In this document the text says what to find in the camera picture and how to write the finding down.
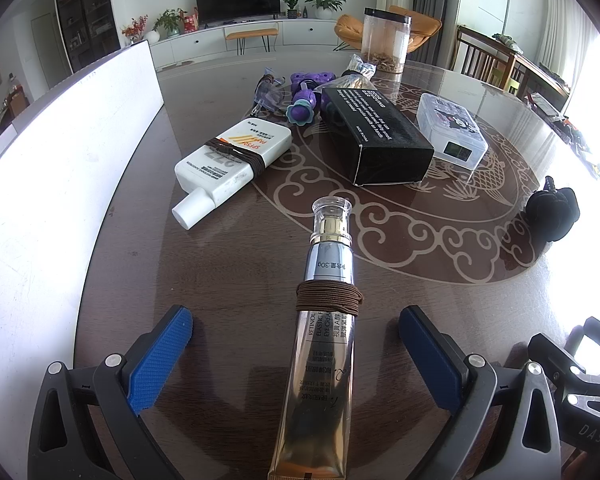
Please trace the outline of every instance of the white flower pot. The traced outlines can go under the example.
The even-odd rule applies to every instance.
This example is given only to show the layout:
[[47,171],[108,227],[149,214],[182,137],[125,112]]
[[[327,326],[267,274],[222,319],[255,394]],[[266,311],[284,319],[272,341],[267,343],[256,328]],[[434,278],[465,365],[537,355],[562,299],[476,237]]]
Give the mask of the white flower pot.
[[315,9],[315,17],[319,20],[331,20],[333,18],[333,11],[331,9],[318,7]]
[[152,45],[160,41],[160,32],[157,30],[148,30],[145,32],[144,38]]

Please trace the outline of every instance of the leather chair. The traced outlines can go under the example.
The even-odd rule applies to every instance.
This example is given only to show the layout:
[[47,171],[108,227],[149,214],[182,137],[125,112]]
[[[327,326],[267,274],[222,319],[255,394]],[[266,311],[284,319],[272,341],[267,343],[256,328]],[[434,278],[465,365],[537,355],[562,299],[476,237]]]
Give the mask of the leather chair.
[[[442,22],[436,18],[420,14],[414,10],[403,9],[392,5],[389,7],[389,12],[401,14],[411,17],[411,33],[409,36],[409,46],[407,52],[413,52],[422,44],[424,44],[431,36],[433,36],[442,27]],[[349,45],[357,50],[362,49],[362,30],[363,23],[349,14],[343,14],[338,18],[333,30],[336,36],[342,43],[336,47],[336,50],[341,50]]]

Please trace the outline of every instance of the white bottle cap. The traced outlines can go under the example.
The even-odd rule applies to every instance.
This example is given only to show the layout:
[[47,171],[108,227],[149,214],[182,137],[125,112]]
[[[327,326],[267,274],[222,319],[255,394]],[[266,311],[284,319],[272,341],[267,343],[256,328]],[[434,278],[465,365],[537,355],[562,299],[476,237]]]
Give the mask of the white bottle cap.
[[185,229],[197,224],[200,219],[211,213],[216,208],[216,204],[211,197],[201,187],[194,189],[188,196],[174,207],[171,212],[176,220]]

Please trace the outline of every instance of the black lid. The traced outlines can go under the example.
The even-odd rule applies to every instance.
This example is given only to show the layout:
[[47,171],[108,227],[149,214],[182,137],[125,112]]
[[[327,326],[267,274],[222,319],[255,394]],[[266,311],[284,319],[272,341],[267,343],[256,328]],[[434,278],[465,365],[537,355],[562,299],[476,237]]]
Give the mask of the black lid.
[[411,24],[411,16],[403,16],[401,14],[396,14],[395,12],[389,12],[388,10],[372,9],[371,7],[365,7],[365,14],[367,16],[373,16],[374,18],[391,20],[392,22]]

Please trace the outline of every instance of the white tv cabinet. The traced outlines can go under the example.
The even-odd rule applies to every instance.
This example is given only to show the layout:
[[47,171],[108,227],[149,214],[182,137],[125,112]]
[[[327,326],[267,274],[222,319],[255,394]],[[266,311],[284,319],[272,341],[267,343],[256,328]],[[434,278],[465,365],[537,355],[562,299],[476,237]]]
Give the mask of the white tv cabinet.
[[[278,35],[269,38],[271,51],[275,50],[333,50],[338,38],[333,31],[335,20],[297,18],[232,23],[196,32],[181,34],[151,45],[156,70],[184,61],[207,61],[218,57],[237,56],[237,40],[227,41],[232,32],[277,28]],[[264,52],[260,37],[247,38],[245,54]]]

